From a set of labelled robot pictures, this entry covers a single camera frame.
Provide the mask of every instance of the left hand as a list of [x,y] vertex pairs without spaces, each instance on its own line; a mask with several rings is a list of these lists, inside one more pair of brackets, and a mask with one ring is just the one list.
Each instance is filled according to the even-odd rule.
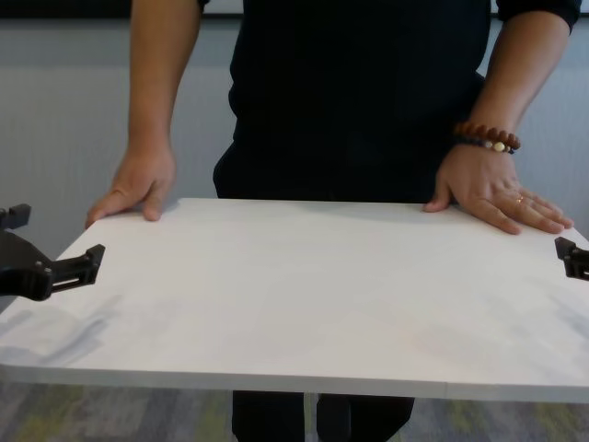
[[558,234],[573,222],[556,205],[522,187],[509,154],[456,145],[438,170],[433,199],[425,212],[440,212],[452,196],[470,214],[517,235],[517,222]]

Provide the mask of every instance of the black clamp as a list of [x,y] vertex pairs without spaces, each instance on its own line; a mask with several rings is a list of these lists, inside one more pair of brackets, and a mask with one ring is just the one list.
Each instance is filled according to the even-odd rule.
[[566,239],[556,238],[556,254],[564,261],[564,271],[569,278],[589,281],[589,251],[582,250]]
[[52,261],[28,241],[6,231],[25,226],[29,217],[26,204],[0,210],[0,297],[44,301],[53,293],[94,284],[104,246],[94,246],[77,258]]

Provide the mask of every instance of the forearm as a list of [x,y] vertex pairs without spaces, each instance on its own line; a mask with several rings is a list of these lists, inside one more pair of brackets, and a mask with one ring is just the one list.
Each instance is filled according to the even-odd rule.
[[570,28],[548,12],[509,20],[499,36],[485,87],[470,120],[515,132],[525,110],[558,64]]
[[133,0],[129,136],[168,136],[200,26],[197,0]]

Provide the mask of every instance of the black pants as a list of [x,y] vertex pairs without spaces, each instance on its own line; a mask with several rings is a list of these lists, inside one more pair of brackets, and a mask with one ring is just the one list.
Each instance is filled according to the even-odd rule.
[[[214,183],[219,198],[424,203],[432,196],[441,158],[421,161],[418,167],[401,164],[395,170],[334,168],[310,158],[259,157],[234,145],[215,168]],[[324,442],[386,442],[409,421],[414,403],[412,398],[322,396],[318,410],[323,401],[343,402],[347,412],[340,416],[349,420],[331,422],[333,432],[318,423]],[[239,442],[303,442],[303,408],[302,393],[236,391],[233,432]],[[334,437],[332,433],[346,433],[341,431],[346,425],[347,436]]]

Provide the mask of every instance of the hand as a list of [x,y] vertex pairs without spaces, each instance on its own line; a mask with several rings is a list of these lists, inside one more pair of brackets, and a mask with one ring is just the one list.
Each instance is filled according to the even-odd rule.
[[522,231],[516,221],[554,234],[573,225],[559,207],[521,186],[509,154],[482,147],[457,145],[449,152],[424,210],[446,209],[452,195],[472,215],[513,235]]
[[86,227],[139,203],[144,218],[157,221],[175,180],[176,160],[167,139],[130,141],[110,191],[88,212]]

